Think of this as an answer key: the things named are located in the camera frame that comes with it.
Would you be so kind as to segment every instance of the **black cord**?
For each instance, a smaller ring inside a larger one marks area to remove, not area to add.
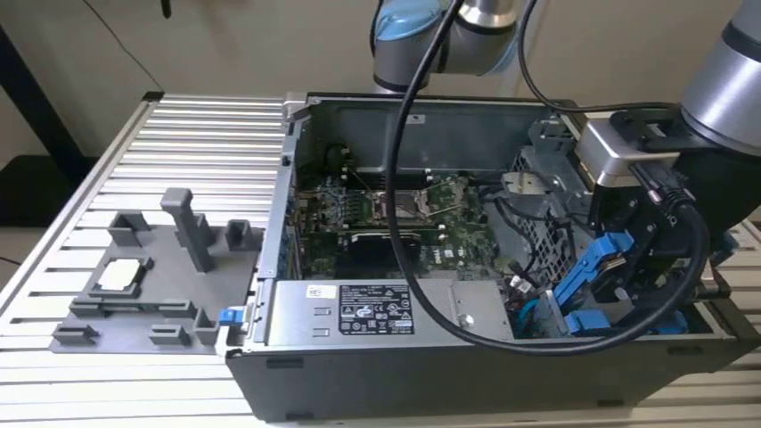
[[[126,49],[126,47],[124,46],[124,43],[121,43],[121,39],[118,38],[118,36],[116,35],[114,31],[112,30],[110,26],[108,25],[108,22],[105,22],[104,17],[101,16],[101,14],[94,10],[93,5],[88,2],[88,0],[82,0],[82,3],[86,5],[86,7],[89,8],[90,11],[93,11],[94,16],[97,17],[97,19],[101,21],[101,23],[104,24],[105,29],[108,30],[108,32],[110,33],[110,35],[113,36],[116,42],[118,43],[118,47],[121,47],[121,50],[124,51],[124,53],[129,56],[129,58],[132,58],[132,61],[134,61],[134,64],[137,64],[137,66],[142,69],[142,71],[145,71],[145,74],[148,75],[148,77],[150,78],[150,80],[153,80],[153,83],[156,84],[156,87],[158,88],[158,90],[161,92],[164,92],[164,87],[160,85],[158,81],[156,80],[156,78],[153,77],[153,75],[150,74],[150,72],[148,71],[148,69],[145,68],[145,66],[142,65],[142,63],[137,60],[137,58],[134,57],[134,55],[129,52],[129,50]]]
[[[376,25],[378,24],[378,15],[381,14],[382,0],[378,0],[376,12],[372,14],[372,23],[369,24],[369,51],[376,56]]]
[[[525,84],[531,90],[538,101],[541,101],[546,107],[555,111],[565,113],[593,113],[598,111],[615,111],[615,110],[639,110],[639,109],[670,109],[675,104],[673,103],[621,103],[621,104],[607,104],[607,105],[589,105],[585,107],[566,107],[558,105],[545,97],[542,92],[535,87],[534,80],[531,79],[530,73],[527,72],[527,66],[525,65],[525,30],[527,28],[527,22],[531,17],[531,12],[534,11],[535,0],[529,0],[525,7],[523,17],[521,18],[521,23],[518,25],[517,40],[518,45],[518,65],[521,66],[521,74],[523,75]]]
[[[8,257],[0,256],[0,260],[4,261],[5,263],[10,263],[12,265],[21,266],[20,261],[14,261],[13,259],[9,259]]]
[[[561,219],[558,217],[551,217],[549,214],[546,214],[546,217],[533,216],[529,213],[522,212],[521,210],[514,208],[507,198],[499,198],[499,199],[502,199],[503,207],[507,209],[507,211],[510,211],[510,214],[513,214],[515,217],[525,218],[526,220],[530,221],[545,221],[545,222],[551,222],[553,220]]]
[[[541,288],[541,284],[529,275],[529,272],[534,267],[535,259],[538,258],[538,250],[535,248],[535,242],[529,236],[529,234],[521,229],[521,227],[514,224],[514,222],[507,217],[507,214],[503,212],[501,198],[494,199],[494,209],[497,210],[497,214],[499,214],[499,217],[502,218],[503,224],[527,241],[527,246],[530,249],[529,251],[531,253],[531,257],[529,258],[525,267],[521,267],[521,265],[515,261],[510,266],[510,269],[513,270],[514,274],[518,275],[518,277],[523,279],[525,282],[527,282],[538,290]]]
[[[419,61],[417,70],[414,71],[413,80],[406,89],[406,92],[403,93],[399,112],[395,118],[393,132],[390,134],[389,151],[385,153],[385,210],[386,218],[389,221],[389,235],[391,238],[393,253],[399,264],[399,270],[402,271],[403,279],[409,284],[409,289],[413,292],[414,298],[417,299],[417,302],[419,303],[425,313],[434,320],[434,322],[459,340],[493,350],[507,350],[518,354],[533,356],[570,356],[598,352],[601,350],[613,348],[626,343],[627,341],[631,341],[642,334],[647,333],[658,321],[665,316],[670,315],[674,310],[677,310],[687,298],[689,294],[691,293],[693,285],[699,278],[699,273],[705,266],[705,261],[707,260],[710,240],[707,227],[705,226],[702,217],[690,205],[682,204],[677,206],[674,209],[674,214],[678,221],[682,221],[685,224],[690,225],[693,229],[693,233],[690,234],[690,258],[685,268],[685,275],[679,278],[679,282],[675,285],[667,285],[669,288],[673,288],[673,292],[667,295],[666,300],[663,301],[663,305],[657,308],[643,319],[641,319],[637,324],[630,325],[609,337],[603,337],[589,342],[574,343],[570,345],[518,345],[509,342],[495,341],[487,337],[469,332],[458,325],[455,325],[449,320],[449,317],[438,311],[437,307],[425,296],[425,292],[417,283],[413,264],[406,257],[403,250],[402,238],[399,235],[399,225],[395,218],[395,189],[393,188],[393,179],[395,177],[395,169],[398,166],[399,147],[402,145],[406,116],[413,107],[414,95],[417,94],[419,86],[425,80],[425,75],[427,74],[435,53],[441,47],[441,44],[443,43],[449,29],[451,28],[451,23],[454,22],[457,11],[462,5],[462,2],[463,0],[453,0],[451,5],[446,8],[446,13],[435,29],[430,46],[427,46],[425,50],[423,58]]]

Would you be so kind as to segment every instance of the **wire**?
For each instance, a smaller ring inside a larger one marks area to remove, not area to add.
[[[14,261],[13,259],[9,259],[8,257],[0,256],[0,260],[4,261],[5,263],[10,263],[12,265],[21,266],[20,261]]]
[[[527,303],[525,303],[523,307],[521,308],[521,312],[518,312],[517,324],[518,324],[518,330],[519,331],[522,331],[525,329],[523,321],[525,321],[525,318],[527,317],[529,312],[534,308],[535,303],[538,303],[538,299],[533,299],[533,300],[527,301]]]
[[[352,175],[357,178],[361,185],[364,185],[365,189],[368,189],[368,192],[372,193],[372,189],[369,188],[368,183],[365,183],[365,180],[362,180],[361,177],[358,176],[357,171],[354,171],[352,168],[346,168],[346,171],[352,173]]]
[[[372,23],[369,24],[369,51],[376,56],[376,25],[378,24],[378,15],[381,14],[382,0],[378,0],[376,12],[372,14]]]
[[[691,227],[691,234],[689,234],[690,243],[690,258],[687,266],[685,268],[685,275],[679,278],[679,282],[667,285],[673,290],[663,301],[663,305],[657,308],[643,319],[641,319],[634,325],[630,325],[614,335],[602,337],[597,340],[573,343],[570,345],[565,343],[559,344],[541,344],[541,345],[522,345],[509,342],[495,341],[487,337],[479,336],[470,331],[465,330],[462,327],[455,325],[449,317],[445,316],[437,309],[435,305],[425,296],[425,292],[417,283],[417,278],[414,277],[413,263],[406,257],[403,250],[402,238],[399,234],[399,225],[395,218],[395,194],[393,188],[393,179],[395,176],[395,169],[398,166],[398,156],[399,148],[402,145],[403,127],[406,123],[406,116],[413,107],[413,100],[419,86],[425,80],[425,75],[430,69],[430,64],[435,57],[435,53],[443,39],[451,28],[451,23],[457,15],[457,10],[462,5],[463,0],[453,0],[450,6],[446,8],[446,13],[441,19],[441,23],[435,29],[433,35],[433,40],[430,46],[425,49],[422,60],[414,71],[413,79],[410,85],[403,93],[402,103],[399,105],[399,111],[395,118],[393,132],[390,133],[389,140],[389,150],[385,153],[385,194],[386,194],[386,218],[389,221],[389,235],[391,239],[393,253],[399,265],[399,270],[402,271],[403,279],[409,284],[409,289],[413,292],[413,296],[419,303],[427,316],[434,320],[434,322],[459,340],[471,343],[474,345],[482,346],[493,350],[507,350],[510,352],[533,355],[533,356],[571,356],[578,354],[587,354],[591,352],[598,352],[613,348],[627,341],[631,341],[642,334],[647,333],[658,321],[667,315],[673,314],[674,310],[679,307],[683,300],[691,293],[693,285],[699,278],[699,273],[705,266],[709,254],[709,232],[702,217],[699,216],[695,209],[686,204],[678,205],[674,209],[674,214],[678,221],[683,222]]]
[[[306,194],[316,194],[316,193],[321,193],[321,194],[326,194],[328,196],[330,196],[330,198],[333,198],[333,201],[336,202],[336,207],[337,207],[337,220],[340,221],[341,218],[344,217],[344,207],[341,206],[341,200],[338,199],[338,197],[328,192],[326,190],[304,190],[298,193],[306,193]]]
[[[150,78],[150,80],[153,80],[153,84],[156,85],[156,87],[158,88],[158,90],[161,92],[164,92],[164,87],[160,85],[158,81],[156,80],[156,78],[153,77],[153,75],[150,74],[150,72],[148,71],[148,69],[145,68],[145,66],[142,65],[142,63],[137,60],[137,58],[134,57],[134,55],[129,52],[129,50],[126,49],[126,47],[124,46],[124,43],[121,43],[121,39],[118,38],[118,36],[116,35],[113,29],[110,28],[110,26],[108,25],[108,22],[105,22],[104,17],[101,16],[101,14],[94,10],[93,5],[88,2],[88,0],[82,0],[82,3],[86,5],[86,7],[89,8],[90,11],[93,11],[94,16],[97,17],[97,19],[101,21],[101,23],[104,24],[105,29],[108,30],[108,32],[110,33],[110,35],[113,36],[116,42],[118,43],[118,47],[121,47],[121,50],[124,51],[124,53],[129,56],[129,58],[132,58],[132,61],[134,61],[134,64],[137,64],[137,66],[142,69],[142,71],[145,72],[145,74],[148,75],[148,77]]]
[[[641,109],[670,109],[675,106],[673,103],[621,103],[621,104],[607,104],[607,105],[589,105],[583,107],[566,107],[558,105],[546,98],[542,92],[535,87],[534,80],[531,79],[530,73],[527,71],[527,66],[525,64],[525,30],[527,28],[527,22],[531,17],[531,12],[534,11],[537,0],[529,0],[525,7],[523,17],[521,18],[521,23],[518,25],[517,40],[518,45],[518,65],[521,66],[521,74],[523,75],[525,84],[531,90],[534,97],[541,101],[546,107],[555,111],[565,113],[593,113],[599,111],[615,111],[615,110],[641,110]]]
[[[494,209],[497,210],[497,214],[499,214],[499,217],[502,218],[503,224],[527,241],[527,246],[530,248],[529,251],[531,253],[531,257],[527,260],[525,268],[522,268],[518,265],[519,270],[522,270],[523,272],[521,272],[521,273],[515,272],[515,275],[518,275],[521,277],[521,279],[527,281],[527,283],[535,289],[538,289],[539,288],[538,282],[534,281],[534,279],[527,274],[530,272],[531,268],[534,267],[535,259],[538,259],[538,249],[535,248],[535,241],[531,239],[529,234],[521,229],[521,227],[514,224],[514,222],[510,220],[506,213],[503,212],[502,198],[494,199]]]
[[[521,210],[514,208],[507,198],[497,198],[497,199],[502,200],[503,207],[507,209],[507,211],[510,211],[510,214],[513,214],[515,217],[525,218],[526,220],[530,221],[545,221],[545,222],[551,222],[553,220],[562,219],[561,217],[551,217],[549,213],[546,213],[546,217],[533,216],[529,213],[522,212]]]

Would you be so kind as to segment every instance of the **sticker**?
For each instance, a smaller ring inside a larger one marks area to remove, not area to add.
[[[406,285],[341,285],[341,334],[413,334],[413,308]]]
[[[306,299],[334,299],[336,293],[336,285],[306,285]]]
[[[531,291],[531,285],[527,282],[523,282],[518,285],[518,292],[526,293]]]

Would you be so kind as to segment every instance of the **blue latch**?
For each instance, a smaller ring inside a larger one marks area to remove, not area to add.
[[[570,300],[570,297],[585,283],[594,281],[599,275],[602,262],[613,255],[621,254],[631,249],[634,239],[627,232],[606,233],[603,236],[591,241],[591,244],[575,266],[562,278],[555,287],[554,294],[557,305],[562,306]]]
[[[679,311],[663,318],[657,327],[650,331],[653,334],[683,334],[689,330],[687,319]]]
[[[244,323],[244,309],[226,308],[218,311],[218,324],[241,326]]]
[[[579,335],[610,328],[607,317],[599,309],[579,309],[563,316],[567,332]]]

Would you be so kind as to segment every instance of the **gray robot arm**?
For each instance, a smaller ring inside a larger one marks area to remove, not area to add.
[[[435,73],[482,75],[511,58],[521,0],[466,0],[434,61]],[[386,0],[376,25],[380,92],[406,89],[441,19],[438,0]]]
[[[715,144],[761,156],[761,0],[745,0],[695,74],[682,115]]]

